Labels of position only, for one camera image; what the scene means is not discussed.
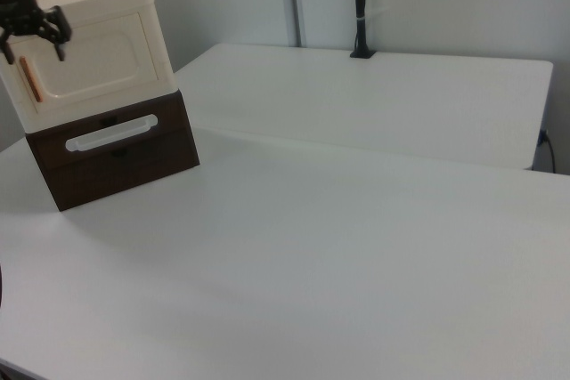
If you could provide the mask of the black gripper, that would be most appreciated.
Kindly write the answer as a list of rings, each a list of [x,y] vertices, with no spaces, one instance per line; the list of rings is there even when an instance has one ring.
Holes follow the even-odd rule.
[[[8,64],[14,63],[10,36],[40,36],[53,45],[59,61],[65,61],[63,46],[72,36],[62,8],[55,5],[44,11],[37,0],[1,0],[1,30],[0,49]]]

